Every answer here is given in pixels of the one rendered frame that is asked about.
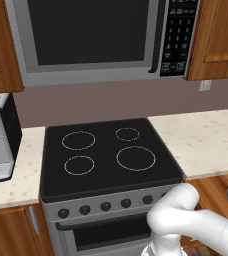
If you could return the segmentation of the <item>oven door with dark window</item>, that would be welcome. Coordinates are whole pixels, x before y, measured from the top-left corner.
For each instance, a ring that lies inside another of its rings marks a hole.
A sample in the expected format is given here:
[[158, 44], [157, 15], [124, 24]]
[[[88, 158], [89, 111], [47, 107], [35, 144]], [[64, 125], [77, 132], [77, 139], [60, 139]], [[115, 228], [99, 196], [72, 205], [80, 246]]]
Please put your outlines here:
[[59, 232], [66, 242], [64, 256], [132, 256], [151, 238], [144, 218]]

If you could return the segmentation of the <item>wooden drawer front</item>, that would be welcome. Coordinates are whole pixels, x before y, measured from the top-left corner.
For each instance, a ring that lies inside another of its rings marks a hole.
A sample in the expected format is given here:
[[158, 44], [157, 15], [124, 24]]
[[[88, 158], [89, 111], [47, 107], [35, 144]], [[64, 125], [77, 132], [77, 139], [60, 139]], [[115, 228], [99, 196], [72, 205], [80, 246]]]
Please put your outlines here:
[[228, 175], [187, 180], [187, 183], [197, 189], [202, 209], [212, 210], [228, 219]]

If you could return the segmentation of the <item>silver microwave oven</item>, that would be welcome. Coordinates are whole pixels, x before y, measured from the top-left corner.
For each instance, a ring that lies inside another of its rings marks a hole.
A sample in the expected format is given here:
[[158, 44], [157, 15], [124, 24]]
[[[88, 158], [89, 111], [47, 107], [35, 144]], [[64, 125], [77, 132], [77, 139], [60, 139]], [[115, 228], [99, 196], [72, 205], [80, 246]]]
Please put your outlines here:
[[183, 77], [200, 0], [166, 0], [158, 68], [158, 0], [4, 0], [23, 84]]

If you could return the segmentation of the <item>white wall socket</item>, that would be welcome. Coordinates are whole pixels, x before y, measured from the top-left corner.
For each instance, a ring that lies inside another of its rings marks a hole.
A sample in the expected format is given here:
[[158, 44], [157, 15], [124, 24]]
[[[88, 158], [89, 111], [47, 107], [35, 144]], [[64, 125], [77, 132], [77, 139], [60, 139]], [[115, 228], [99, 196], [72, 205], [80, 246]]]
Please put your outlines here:
[[211, 88], [212, 81], [211, 80], [202, 80], [200, 83], [199, 90], [200, 91], [209, 91]]

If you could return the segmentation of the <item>wooden base cupboard door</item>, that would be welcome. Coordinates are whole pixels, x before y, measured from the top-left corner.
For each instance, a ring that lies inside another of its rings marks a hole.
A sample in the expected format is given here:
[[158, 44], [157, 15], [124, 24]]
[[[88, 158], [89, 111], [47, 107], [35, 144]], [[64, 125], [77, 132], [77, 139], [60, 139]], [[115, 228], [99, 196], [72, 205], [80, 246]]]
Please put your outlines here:
[[[29, 206], [36, 212], [39, 236]], [[0, 209], [0, 256], [54, 256], [41, 203]]]

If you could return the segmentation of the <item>black glass hob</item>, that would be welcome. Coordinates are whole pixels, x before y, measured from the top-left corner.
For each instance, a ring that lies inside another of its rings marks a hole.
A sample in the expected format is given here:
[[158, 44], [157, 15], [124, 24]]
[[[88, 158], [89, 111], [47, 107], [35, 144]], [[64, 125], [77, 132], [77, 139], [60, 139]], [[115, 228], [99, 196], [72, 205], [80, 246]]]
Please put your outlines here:
[[46, 203], [181, 181], [181, 168], [146, 118], [45, 130], [40, 196]]

